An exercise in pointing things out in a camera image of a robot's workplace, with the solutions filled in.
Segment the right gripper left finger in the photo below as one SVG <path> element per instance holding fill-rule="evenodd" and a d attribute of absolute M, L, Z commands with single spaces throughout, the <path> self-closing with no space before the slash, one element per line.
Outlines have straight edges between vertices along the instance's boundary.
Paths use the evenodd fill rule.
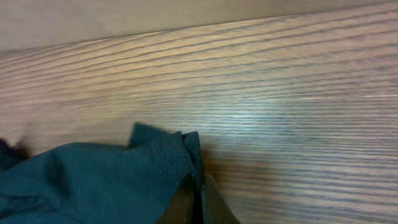
<path fill-rule="evenodd" d="M 192 174 L 186 175 L 181 181 L 169 206 L 165 209 L 156 224 L 191 224 L 195 180 Z"/>

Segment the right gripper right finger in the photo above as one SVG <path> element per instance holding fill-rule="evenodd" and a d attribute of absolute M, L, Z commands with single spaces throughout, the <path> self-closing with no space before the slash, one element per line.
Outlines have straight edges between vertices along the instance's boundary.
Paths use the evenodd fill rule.
<path fill-rule="evenodd" d="M 201 187 L 201 204 L 204 224 L 240 224 L 220 194 L 214 178 L 205 174 Z"/>

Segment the black t-shirt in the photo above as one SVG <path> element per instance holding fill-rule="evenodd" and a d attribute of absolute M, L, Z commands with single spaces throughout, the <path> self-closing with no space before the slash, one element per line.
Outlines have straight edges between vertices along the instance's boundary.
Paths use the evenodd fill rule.
<path fill-rule="evenodd" d="M 1 142 L 1 222 L 155 223 L 201 172 L 197 132 L 136 124 L 128 146 L 73 142 L 24 157 Z"/>

